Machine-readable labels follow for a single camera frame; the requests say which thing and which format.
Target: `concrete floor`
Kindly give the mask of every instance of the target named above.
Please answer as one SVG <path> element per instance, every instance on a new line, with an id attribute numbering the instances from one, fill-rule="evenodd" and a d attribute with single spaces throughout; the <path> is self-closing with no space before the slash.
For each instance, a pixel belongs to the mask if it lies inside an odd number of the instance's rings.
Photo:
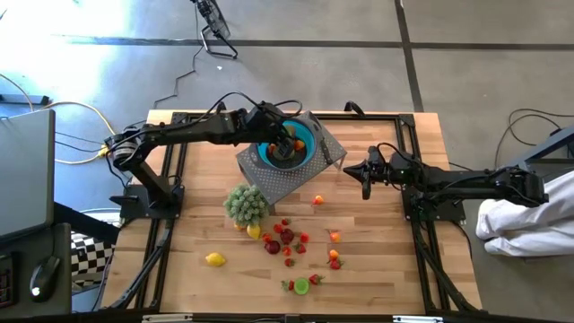
<path id="1" fill-rule="evenodd" d="M 411 41 L 574 42 L 570 18 L 574 2 L 568 0 L 403 0 L 403 4 Z M 233 39 L 401 40 L 393 0 L 221 0 L 220 5 Z M 194 10 L 188 0 L 69 0 L 37 2 L 34 10 L 26 6 L 11 2 L 0 21 L 4 45 L 0 71 L 29 93 L 96 106 L 117 131 L 144 119 L 155 100 L 171 94 L 174 78 L 191 68 L 197 49 L 73 45 L 50 36 L 194 39 Z M 347 100 L 354 100 L 365 110 L 413 111 L 400 48 L 238 50 L 238 61 L 200 54 L 197 74 L 182 80 L 180 96 L 159 109 L 204 109 L 225 92 L 243 91 L 259 100 L 299 99 L 315 110 L 342 109 Z M 424 110 L 439 113 L 452 162 L 491 168 L 496 143 L 513 109 L 573 111 L 572 51 L 415 49 L 413 59 Z M 0 82 L 0 92 L 16 90 Z M 228 106 L 244 104 L 230 100 Z M 26 111 L 0 107 L 1 115 Z M 557 122 L 568 126 L 572 120 Z M 57 108 L 57 129 L 94 140 L 109 135 L 91 111 L 74 106 Z M 543 141 L 551 131 L 543 120 L 517 125 L 519 135 L 531 142 Z M 507 161 L 526 148 L 509 139 L 500 158 Z M 57 147 L 57 156 L 82 159 L 86 154 Z M 113 207 L 108 197 L 120 193 L 104 161 L 56 166 L 58 202 L 79 210 Z M 496 314 L 573 321 L 574 258 L 525 261 L 487 255 L 474 237 L 477 207 L 476 201 L 465 202 L 484 308 Z"/>

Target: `yellow fruit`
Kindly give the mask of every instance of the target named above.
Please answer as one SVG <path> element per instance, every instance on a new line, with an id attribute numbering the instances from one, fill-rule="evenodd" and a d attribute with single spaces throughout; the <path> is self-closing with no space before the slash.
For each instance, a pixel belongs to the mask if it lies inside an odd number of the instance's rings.
<path id="1" fill-rule="evenodd" d="M 259 239 L 259 234 L 261 234 L 261 228 L 259 224 L 250 224 L 248 225 L 248 236 L 257 240 Z"/>
<path id="2" fill-rule="evenodd" d="M 217 252 L 210 253 L 205 257 L 205 260 L 209 266 L 221 266 L 225 264 L 225 258 Z"/>

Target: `lime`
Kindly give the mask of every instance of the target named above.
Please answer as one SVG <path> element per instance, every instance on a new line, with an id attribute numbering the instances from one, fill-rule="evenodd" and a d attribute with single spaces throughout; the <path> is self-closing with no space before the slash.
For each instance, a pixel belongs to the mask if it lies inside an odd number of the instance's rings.
<path id="1" fill-rule="evenodd" d="M 306 278 L 298 278 L 293 288 L 299 295 L 305 295 L 309 291 L 309 281 Z"/>

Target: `wooden tabletop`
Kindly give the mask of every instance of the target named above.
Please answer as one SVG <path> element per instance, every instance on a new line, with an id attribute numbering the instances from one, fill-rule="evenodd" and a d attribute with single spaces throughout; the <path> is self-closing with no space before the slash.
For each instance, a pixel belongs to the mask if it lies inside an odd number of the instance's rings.
<path id="1" fill-rule="evenodd" d="M 152 110 L 148 122 L 169 123 L 172 112 Z M 447 170 L 448 157 L 437 114 L 415 113 L 414 118 L 422 160 Z M 382 141 L 396 144 L 395 126 L 390 122 L 323 123 L 348 152 L 344 166 L 364 160 L 370 145 Z M 236 231 L 225 215 L 222 203 L 230 189 L 246 182 L 235 160 L 235 154 L 245 147 L 208 143 L 187 147 L 183 176 L 186 194 L 171 242 L 162 312 L 423 313 L 413 236 L 410 224 L 403 219 L 399 192 L 377 184 L 372 187 L 370 200 L 363 201 L 359 182 L 335 167 L 323 171 L 279 202 L 276 215 L 262 222 L 263 231 L 271 232 L 275 223 L 287 217 L 292 219 L 290 228 L 309 234 L 307 253 L 294 254 L 297 264 L 286 267 L 281 253 L 267 254 L 261 240 Z M 164 147 L 158 147 L 147 159 L 157 173 L 161 172 L 164 152 Z M 387 158 L 391 152 L 384 149 L 383 154 Z M 325 199 L 323 205 L 311 206 L 316 195 Z M 120 296 L 141 267 L 149 226 L 150 221 L 137 220 L 120 232 L 103 306 Z M 339 230 L 342 241 L 330 243 L 327 230 Z M 437 233 L 445 271 L 463 295 L 481 308 L 465 237 L 452 223 L 437 223 Z M 338 271 L 329 269 L 326 263 L 330 249 L 338 250 L 345 261 Z M 227 263 L 208 266 L 204 258 L 211 252 L 223 254 Z M 281 288 L 282 280 L 313 274 L 326 279 L 323 285 L 312 286 L 307 295 Z M 148 300 L 155 272 L 151 278 Z M 433 275 L 430 285 L 438 304 Z"/>

